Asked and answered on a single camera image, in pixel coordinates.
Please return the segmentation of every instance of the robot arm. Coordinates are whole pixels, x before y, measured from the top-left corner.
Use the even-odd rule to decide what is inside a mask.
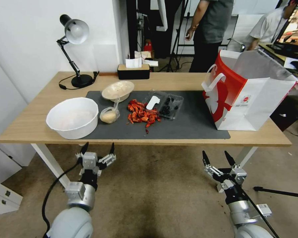
[[[67,185],[65,193],[69,198],[67,203],[69,208],[58,214],[46,233],[47,237],[92,237],[93,226],[89,212],[94,208],[97,179],[102,170],[116,160],[114,150],[114,144],[112,144],[110,153],[102,158],[98,157],[95,152],[83,151],[76,154],[77,159],[81,160],[83,165],[79,173],[81,180]]]
[[[251,201],[241,188],[247,173],[235,163],[226,151],[225,156],[231,166],[230,168],[217,169],[211,166],[205,151],[203,151],[203,163],[207,174],[220,182],[224,189],[226,194],[225,202],[230,209],[230,216],[234,224],[235,238],[273,238],[264,228],[253,224],[258,221],[259,216],[267,222],[265,217],[271,215],[271,210],[267,204],[255,205]],[[255,210],[250,209],[249,202],[255,206]]]

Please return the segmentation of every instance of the white shirt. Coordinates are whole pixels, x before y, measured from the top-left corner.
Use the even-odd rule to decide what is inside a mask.
[[[287,22],[287,19],[283,18],[283,12],[284,7],[281,7],[263,15],[245,38],[244,43],[246,48],[251,44],[253,38],[260,39],[260,42],[263,43],[274,43],[284,24]]]

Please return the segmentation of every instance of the white bag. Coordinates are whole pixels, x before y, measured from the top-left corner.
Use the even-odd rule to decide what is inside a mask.
[[[259,51],[221,50],[203,96],[218,130],[257,131],[298,79]]]

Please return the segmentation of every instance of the man's arm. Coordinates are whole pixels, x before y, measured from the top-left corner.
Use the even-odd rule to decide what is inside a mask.
[[[252,38],[252,42],[247,48],[247,50],[254,50],[258,46],[261,38],[263,37],[267,29],[268,29],[267,18],[266,18],[266,15],[264,15],[260,18],[260,20],[256,23],[254,28],[249,33],[249,36]]]
[[[191,27],[188,29],[188,31],[186,32],[186,40],[189,41],[191,40],[192,36],[193,36],[193,32],[196,30],[196,28],[199,25],[200,20],[202,19],[202,17],[204,16],[208,6],[209,6],[209,1],[207,0],[201,0],[195,10],[193,19],[192,19],[192,23],[191,23]]]
[[[251,42],[251,44],[249,45],[247,50],[254,50],[259,44],[260,39],[256,39],[256,38],[253,38],[253,37],[252,37],[252,39],[253,39],[253,41]]]

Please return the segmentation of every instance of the monitor screen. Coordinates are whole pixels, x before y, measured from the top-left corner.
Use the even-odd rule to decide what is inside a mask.
[[[298,5],[277,37],[277,42],[298,45]]]

